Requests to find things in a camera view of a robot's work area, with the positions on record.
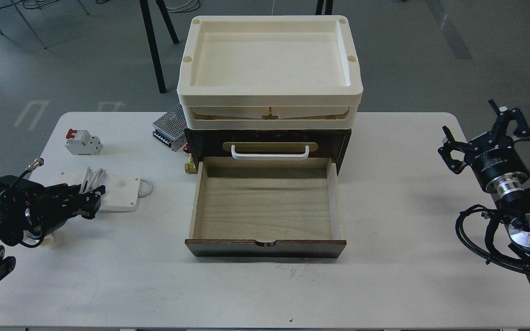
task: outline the cream plastic tray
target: cream plastic tray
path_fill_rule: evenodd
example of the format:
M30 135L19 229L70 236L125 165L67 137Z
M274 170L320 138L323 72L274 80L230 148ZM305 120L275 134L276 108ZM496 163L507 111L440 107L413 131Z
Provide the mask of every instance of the cream plastic tray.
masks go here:
M177 93L199 129L347 129L361 101L343 16L200 16Z

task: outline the white table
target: white table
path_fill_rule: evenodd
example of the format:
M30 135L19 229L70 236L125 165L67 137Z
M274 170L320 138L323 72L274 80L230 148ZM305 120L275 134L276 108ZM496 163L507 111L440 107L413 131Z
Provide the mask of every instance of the white table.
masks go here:
M185 247L196 176L184 173L185 153L152 138L160 115L59 120L31 180L50 185L61 171L103 167L150 179L155 191L134 212L69 220L47 247L9 248L17 266L0 282L0 326L530 327L526 277L486 266L455 235L459 211L494 204L471 170L455 176L437 154L441 126L463 137L454 116L358 114L339 174L345 251L271 262L196 258ZM102 155L70 155L69 128L99 136ZM477 219L469 231L476 242L485 225Z

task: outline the drawer front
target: drawer front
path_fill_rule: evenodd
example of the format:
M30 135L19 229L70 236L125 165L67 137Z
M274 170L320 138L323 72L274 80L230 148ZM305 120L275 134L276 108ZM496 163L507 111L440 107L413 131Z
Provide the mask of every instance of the drawer front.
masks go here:
M185 239L185 245L195 256L338 258L347 241L276 240L261 243L242 239Z
M185 130L194 162L199 164L204 157L230 157L231 143L301 143L315 145L309 157L328 158L336 163L337 173L345 157L351 129L349 130ZM287 145L279 144L276 151L270 144L264 153L286 151Z

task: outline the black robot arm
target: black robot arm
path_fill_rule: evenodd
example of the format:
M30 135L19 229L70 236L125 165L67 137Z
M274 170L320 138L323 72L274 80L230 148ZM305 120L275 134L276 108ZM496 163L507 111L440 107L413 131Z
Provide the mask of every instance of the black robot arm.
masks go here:
M80 193L81 185L59 184L44 187L23 176L44 164L38 159L21 176L0 177L0 241L9 246L34 248L44 237L77 215L93 219L101 205L105 186ZM33 239L27 243L24 238ZM0 245L0 281L15 268L15 257L5 257Z
M498 108L492 100L488 103L496 112L496 122L489 132L461 143L455 141L447 126L443 127L445 139L438 153L448 169L459 174L466 166L471 167L482 191L499 196L496 209L474 205L460 212L455 230L465 247L486 259L486 263L530 275L530 187L522 187L530 173L514 148L516 142L530 140L530 129L520 109ZM507 130L512 121L517 123L517 128L510 137ZM454 150L464 153L463 161L451 157ZM476 212L489 219L484 234L486 249L473 243L463 229L465 218ZM502 254L494 246L494 235L501 224L509 235L509 248L518 258Z

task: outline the drawer handle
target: drawer handle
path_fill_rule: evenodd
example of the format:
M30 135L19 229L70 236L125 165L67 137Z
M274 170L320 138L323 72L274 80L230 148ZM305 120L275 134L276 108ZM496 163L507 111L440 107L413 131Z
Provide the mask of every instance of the drawer handle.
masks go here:
M302 154L239 154L234 150L234 145L230 146L230 153L236 160L257 160L257 161L301 161L308 158L310 146L305 146L305 152Z

